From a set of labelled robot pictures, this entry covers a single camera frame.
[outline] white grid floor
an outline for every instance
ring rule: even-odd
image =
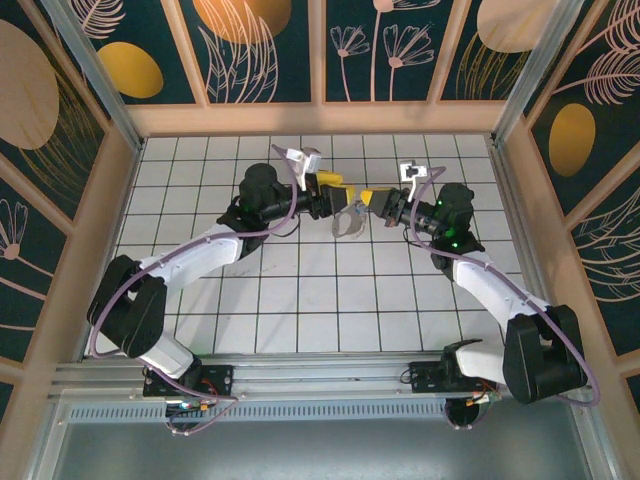
[[[399,186],[397,162],[446,166],[443,182],[475,191],[473,229],[496,263],[522,284],[484,138],[478,135],[333,135],[152,138],[147,142],[117,254],[168,250],[209,228],[245,170],[269,149],[315,147],[345,183]],[[196,354],[439,350],[463,338],[499,338],[497,322],[403,241],[402,228],[372,216],[365,233],[334,240],[332,219],[303,215],[288,238],[211,272],[169,299],[165,328]],[[101,350],[112,348],[101,338]]]

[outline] purple cable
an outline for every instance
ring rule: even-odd
[[[149,265],[147,268],[139,271],[138,273],[136,273],[135,275],[133,275],[129,280],[127,280],[124,284],[122,284],[122,286],[116,291],[116,293],[113,295],[113,297],[111,297],[111,299],[107,302],[107,304],[105,305],[104,309],[102,310],[102,312],[100,313],[100,316],[98,317],[98,320],[96,321],[92,331],[91,331],[91,335],[89,337],[89,349],[91,352],[91,355],[93,357],[96,358],[107,358],[107,357],[111,357],[113,355],[116,355],[117,353],[120,353],[121,350],[120,349],[116,349],[116,350],[112,350],[110,352],[105,352],[105,353],[99,353],[96,349],[96,341],[98,339],[98,333],[100,332],[100,329],[102,328],[102,325],[104,324],[107,316],[109,315],[109,312],[111,312],[111,309],[113,309],[113,306],[116,304],[116,302],[120,299],[120,297],[122,297],[128,290],[129,288],[138,280],[140,280],[142,277],[144,277],[145,275],[147,275],[148,273],[152,272],[153,270],[155,270],[156,268],[160,267],[162,264],[164,264],[165,262],[168,262],[169,260],[171,260],[172,258],[177,257],[178,255],[181,255],[185,252],[188,252],[189,250],[202,245],[203,243],[210,243],[214,240],[219,240],[222,238],[253,238],[253,237],[263,237],[265,235],[269,235],[273,232],[276,232],[278,230],[280,230],[282,227],[284,227],[287,223],[289,223],[289,221],[291,220],[291,217],[293,217],[294,213],[295,213],[295,209],[296,209],[296,205],[297,205],[297,201],[298,201],[298,189],[296,187],[298,181],[296,179],[296,174],[293,171],[293,168],[291,167],[289,160],[286,158],[286,150],[276,146],[276,145],[271,145],[271,147],[278,152],[278,154],[280,154],[282,161],[286,164],[287,169],[289,170],[289,174],[291,176],[291,192],[292,192],[292,201],[291,201],[291,207],[289,208],[289,212],[287,213],[287,216],[284,217],[284,219],[278,223],[275,227],[272,228],[268,228],[266,230],[263,230],[261,232],[229,232],[229,233],[217,233],[208,237],[203,237],[203,238],[199,238],[197,240],[194,240],[193,242],[187,243],[186,245],[183,245],[182,247],[178,248],[177,250],[175,250],[174,252],[171,252],[170,254],[168,254],[167,256],[163,257],[162,259],[158,260],[157,262]],[[155,371],[158,376],[160,376],[165,382],[167,382],[169,385],[171,385],[172,387],[174,387],[177,390],[180,390],[183,393],[186,393],[187,395],[192,395],[195,397],[199,397],[199,398],[204,398],[204,399],[208,399],[208,400],[213,400],[215,402],[218,402],[219,400],[230,400],[232,403],[226,407],[224,410],[222,410],[220,413],[218,413],[215,417],[213,417],[211,420],[203,423],[202,425],[198,425],[197,427],[188,430],[186,432],[179,432],[177,430],[173,430],[173,432],[175,434],[180,434],[180,435],[191,435],[194,433],[197,433],[199,431],[204,430],[205,428],[209,427],[210,425],[212,425],[218,418],[220,418],[221,416],[225,415],[237,402],[238,402],[238,398],[237,397],[233,397],[233,396],[222,396],[222,395],[207,395],[201,392],[198,392],[196,390],[192,390],[190,388],[187,388],[183,385],[180,385],[177,381],[175,381],[173,378],[169,377],[167,374],[165,374],[164,372],[162,372],[161,370],[156,370],[153,368],[152,365],[148,364],[147,362],[145,362],[142,359],[139,359],[140,362],[145,365],[147,368],[149,368],[150,370]]]
[[[430,247],[429,245],[425,244],[420,239],[420,237],[418,237],[418,232],[416,231],[416,212],[418,210],[418,203],[420,202],[420,199],[422,198],[422,196],[426,192],[427,188],[431,184],[433,184],[434,180],[436,178],[438,178],[440,175],[442,175],[444,173],[444,171],[445,171],[444,167],[430,168],[429,169],[429,173],[431,173],[431,176],[422,185],[422,187],[420,188],[420,191],[418,192],[418,195],[413,200],[413,205],[411,206],[411,216],[409,217],[409,222],[410,222],[411,234],[413,235],[413,238],[415,239],[416,243],[418,243],[418,245],[420,245],[422,248],[424,248],[425,250],[427,250],[430,253],[434,253],[436,255],[440,255],[440,256],[443,256],[443,257],[448,257],[448,258],[451,258],[453,260],[459,260],[459,261],[462,261],[462,262],[468,262],[468,263],[472,263],[474,265],[477,265],[478,267],[482,268],[483,270],[487,270],[490,273],[492,273],[493,275],[495,275],[496,277],[498,277],[502,282],[504,282],[504,284],[506,286],[508,286],[511,290],[513,290],[513,292],[515,292],[515,294],[518,296],[518,298],[520,298],[520,300],[525,302],[538,315],[540,315],[540,317],[542,317],[542,319],[549,326],[549,328],[551,328],[553,333],[555,333],[558,336],[558,338],[562,341],[562,343],[564,343],[564,345],[567,347],[567,350],[569,350],[569,352],[571,352],[571,355],[573,355],[573,357],[576,359],[576,361],[578,362],[578,365],[580,365],[580,368],[582,368],[584,373],[587,375],[587,379],[589,380],[589,383],[591,384],[591,387],[592,387],[592,390],[593,390],[593,398],[588,402],[582,402],[580,400],[574,400],[572,398],[567,398],[567,397],[565,397],[563,395],[557,395],[557,398],[559,398],[560,400],[562,400],[562,401],[564,401],[566,403],[570,403],[570,404],[573,404],[573,405],[578,405],[580,407],[595,407],[596,405],[598,405],[598,403],[600,403],[600,386],[598,385],[598,381],[597,381],[593,371],[591,370],[589,365],[587,365],[586,360],[584,359],[584,357],[582,355],[580,355],[580,352],[578,352],[578,350],[571,343],[569,338],[567,338],[567,336],[562,332],[562,330],[560,330],[560,328],[551,320],[551,318],[549,318],[549,315],[547,315],[547,313],[544,310],[542,310],[538,305],[536,305],[534,302],[529,300],[529,297],[525,293],[523,293],[522,290],[520,290],[520,288],[515,283],[513,283],[509,277],[507,277],[501,271],[497,270],[491,264],[484,263],[484,262],[482,262],[480,260],[477,260],[475,258],[463,257],[462,255],[457,255],[455,253],[449,253],[449,252],[443,252],[443,251],[437,250],[437,249],[435,249],[433,247]]]

